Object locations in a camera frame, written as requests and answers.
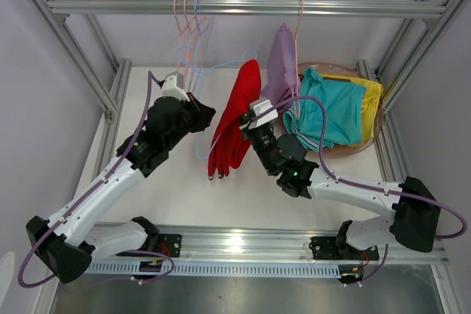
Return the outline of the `red trousers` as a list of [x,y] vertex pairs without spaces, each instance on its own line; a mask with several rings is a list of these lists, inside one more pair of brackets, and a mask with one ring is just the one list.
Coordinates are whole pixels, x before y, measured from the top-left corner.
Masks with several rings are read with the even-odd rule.
[[208,158],[208,178],[225,177],[241,166],[250,147],[242,138],[241,116],[261,96],[261,70],[257,60],[245,62],[239,69],[227,105],[213,135]]

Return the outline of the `purple trousers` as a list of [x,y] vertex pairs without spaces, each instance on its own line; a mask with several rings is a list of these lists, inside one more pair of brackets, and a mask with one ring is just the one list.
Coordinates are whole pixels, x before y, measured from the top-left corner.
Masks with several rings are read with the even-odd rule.
[[291,29],[283,24],[275,35],[266,64],[267,83],[261,96],[273,106],[294,96],[300,80],[297,73],[297,44]]

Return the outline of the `teal trousers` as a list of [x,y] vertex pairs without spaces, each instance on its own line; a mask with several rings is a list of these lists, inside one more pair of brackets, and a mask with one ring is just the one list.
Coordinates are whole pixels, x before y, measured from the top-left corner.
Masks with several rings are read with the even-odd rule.
[[349,146],[363,140],[361,128],[362,103],[366,88],[351,82],[325,79],[317,71],[304,71],[300,95],[319,101],[303,99],[294,102],[283,113],[287,133],[294,135],[306,149],[319,150],[321,134],[323,147]]

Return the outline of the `pink hanger of yellow trousers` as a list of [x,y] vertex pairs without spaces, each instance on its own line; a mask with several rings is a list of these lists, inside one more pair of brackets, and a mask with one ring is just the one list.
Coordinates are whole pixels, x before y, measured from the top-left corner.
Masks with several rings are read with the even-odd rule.
[[179,34],[178,46],[177,46],[177,48],[179,48],[183,44],[183,36],[185,34],[185,31],[186,31],[187,27],[182,28],[181,25],[180,25],[180,20],[179,20],[178,15],[177,15],[177,2],[178,2],[178,0],[173,0],[173,16],[174,16],[175,24],[177,26],[177,31],[178,31],[178,34]]

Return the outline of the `blue hanger of teal trousers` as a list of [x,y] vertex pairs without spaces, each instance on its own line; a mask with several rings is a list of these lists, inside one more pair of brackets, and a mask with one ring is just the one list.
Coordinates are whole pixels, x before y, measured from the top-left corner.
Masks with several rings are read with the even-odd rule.
[[[177,15],[180,20],[180,25],[182,28],[184,28],[186,25],[184,15],[183,15],[183,1],[184,0],[182,1],[178,0],[177,2]],[[196,16],[199,26],[197,28],[197,31],[195,31],[195,39],[194,39],[194,44],[192,46],[192,49],[194,50],[193,59],[188,64],[190,71],[186,79],[186,82],[184,82],[184,79],[183,79],[183,89],[186,89],[190,92],[194,92],[194,89],[196,88],[196,79],[198,78],[198,75],[200,74],[200,71],[202,69],[202,61],[203,61],[205,50],[207,49],[208,36],[210,32],[210,27],[213,24],[213,19],[206,16],[199,18],[198,15],[196,14],[196,10],[194,10],[193,14],[190,14],[188,10],[188,14],[190,17],[192,15]],[[188,35],[185,33],[183,36],[183,44],[179,48],[177,48],[177,64],[176,64],[177,72],[181,73],[183,77],[184,77],[184,69],[185,69],[185,57],[186,57],[186,52],[188,48],[187,44],[188,44]]]

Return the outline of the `yellow trousers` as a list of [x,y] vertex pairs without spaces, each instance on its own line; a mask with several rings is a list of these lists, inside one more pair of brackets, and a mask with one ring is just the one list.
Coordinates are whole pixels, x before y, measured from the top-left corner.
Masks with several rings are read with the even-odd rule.
[[380,97],[383,93],[382,84],[363,77],[325,73],[321,73],[321,76],[324,79],[349,82],[366,88],[361,104],[361,142],[349,144],[348,147],[359,149],[372,143],[379,135],[383,117],[383,108],[380,103]]

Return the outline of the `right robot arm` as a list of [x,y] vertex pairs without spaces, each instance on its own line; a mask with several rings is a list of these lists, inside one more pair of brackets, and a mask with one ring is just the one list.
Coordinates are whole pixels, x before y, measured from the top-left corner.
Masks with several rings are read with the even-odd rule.
[[306,149],[292,135],[275,137],[271,124],[242,130],[270,176],[294,198],[324,199],[373,212],[374,218],[344,221],[329,249],[311,244],[324,259],[357,260],[373,246],[399,243],[407,249],[428,253],[436,237],[440,209],[435,198],[417,178],[403,183],[374,183],[357,179],[348,182],[328,174],[306,160]]

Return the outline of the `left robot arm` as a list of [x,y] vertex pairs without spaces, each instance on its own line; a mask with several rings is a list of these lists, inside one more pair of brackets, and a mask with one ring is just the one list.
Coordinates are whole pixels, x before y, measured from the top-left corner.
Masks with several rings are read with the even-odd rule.
[[202,132],[216,114],[193,96],[147,101],[135,132],[91,185],[48,218],[33,217],[26,232],[34,255],[63,283],[82,276],[91,263],[115,254],[169,255],[159,229],[143,216],[104,232],[95,223],[130,189],[169,158],[188,134]]

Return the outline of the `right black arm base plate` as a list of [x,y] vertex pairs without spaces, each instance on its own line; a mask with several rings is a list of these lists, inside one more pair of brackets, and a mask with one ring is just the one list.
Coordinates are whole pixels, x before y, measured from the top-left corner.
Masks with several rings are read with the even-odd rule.
[[311,238],[308,246],[315,260],[377,261],[380,259],[377,248],[373,249],[370,247],[361,251],[348,245],[338,247],[336,245],[336,237],[333,236],[314,236]]

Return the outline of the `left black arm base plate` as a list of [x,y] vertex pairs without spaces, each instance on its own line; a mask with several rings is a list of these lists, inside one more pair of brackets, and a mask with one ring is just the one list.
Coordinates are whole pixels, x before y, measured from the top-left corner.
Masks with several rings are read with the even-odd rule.
[[183,237],[180,234],[151,235],[143,245],[143,250],[159,252],[170,257],[179,257]]

